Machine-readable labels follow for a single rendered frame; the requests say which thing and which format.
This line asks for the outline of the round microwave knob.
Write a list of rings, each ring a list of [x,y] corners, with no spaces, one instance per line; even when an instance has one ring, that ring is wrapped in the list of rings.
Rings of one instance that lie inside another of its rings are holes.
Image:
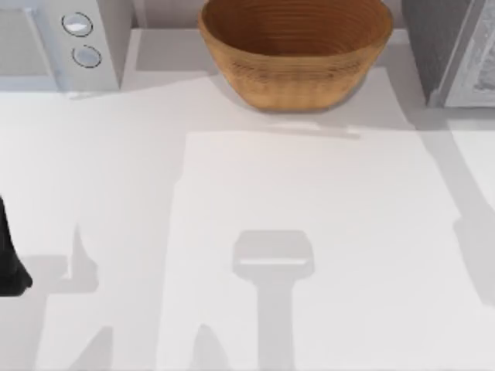
[[[64,15],[61,25],[66,33],[75,37],[87,37],[94,28],[91,19],[81,12]]]
[[[93,46],[88,45],[73,48],[71,56],[78,66],[86,69],[96,68],[102,62],[101,53]]]

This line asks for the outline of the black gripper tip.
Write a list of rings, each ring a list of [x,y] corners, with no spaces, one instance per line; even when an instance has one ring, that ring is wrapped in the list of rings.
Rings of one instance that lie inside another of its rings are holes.
[[[0,196],[0,297],[19,297],[32,287],[32,277],[19,259]]]

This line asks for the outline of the grey cabinet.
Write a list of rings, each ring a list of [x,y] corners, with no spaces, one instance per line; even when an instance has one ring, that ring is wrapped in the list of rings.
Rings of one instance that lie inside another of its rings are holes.
[[[495,0],[401,0],[426,104],[495,108]]]

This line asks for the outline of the brown woven basket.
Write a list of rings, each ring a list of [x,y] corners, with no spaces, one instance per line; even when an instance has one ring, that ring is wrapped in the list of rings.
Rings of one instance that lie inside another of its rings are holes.
[[[382,0],[206,0],[198,15],[227,83],[274,112],[326,110],[347,98],[393,25]]]

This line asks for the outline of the pale microwave oven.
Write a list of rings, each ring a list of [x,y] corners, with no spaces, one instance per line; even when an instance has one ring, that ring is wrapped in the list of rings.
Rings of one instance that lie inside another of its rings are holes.
[[[87,37],[71,36],[61,25],[75,12],[94,25]],[[134,22],[132,0],[0,0],[0,92],[120,90]],[[73,61],[72,49],[83,45],[101,53],[98,67]]]

